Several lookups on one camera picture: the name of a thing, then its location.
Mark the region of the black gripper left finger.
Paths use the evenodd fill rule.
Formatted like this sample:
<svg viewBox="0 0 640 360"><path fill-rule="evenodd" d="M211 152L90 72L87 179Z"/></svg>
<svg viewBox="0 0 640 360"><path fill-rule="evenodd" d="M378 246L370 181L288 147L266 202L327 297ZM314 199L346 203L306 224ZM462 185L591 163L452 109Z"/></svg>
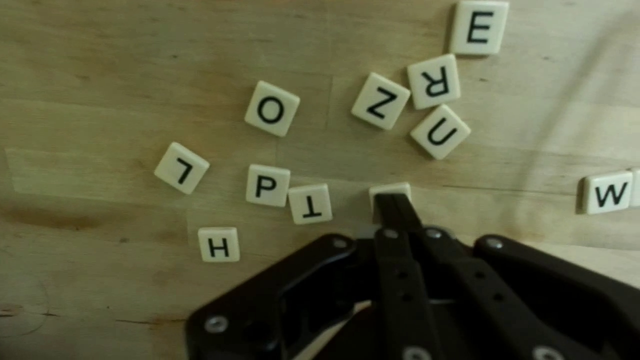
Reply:
<svg viewBox="0 0 640 360"><path fill-rule="evenodd" d="M370 297L374 248L323 233L194 310L187 360L289 360Z"/></svg>

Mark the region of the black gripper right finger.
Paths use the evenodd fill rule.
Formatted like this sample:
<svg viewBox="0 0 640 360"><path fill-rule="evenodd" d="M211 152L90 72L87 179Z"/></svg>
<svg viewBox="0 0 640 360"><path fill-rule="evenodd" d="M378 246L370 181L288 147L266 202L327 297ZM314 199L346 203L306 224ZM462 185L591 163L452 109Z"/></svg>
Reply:
<svg viewBox="0 0 640 360"><path fill-rule="evenodd" d="M383 221L413 235L513 360L640 360L640 290L485 233L466 249L424 227L405 195L375 195Z"/></svg>

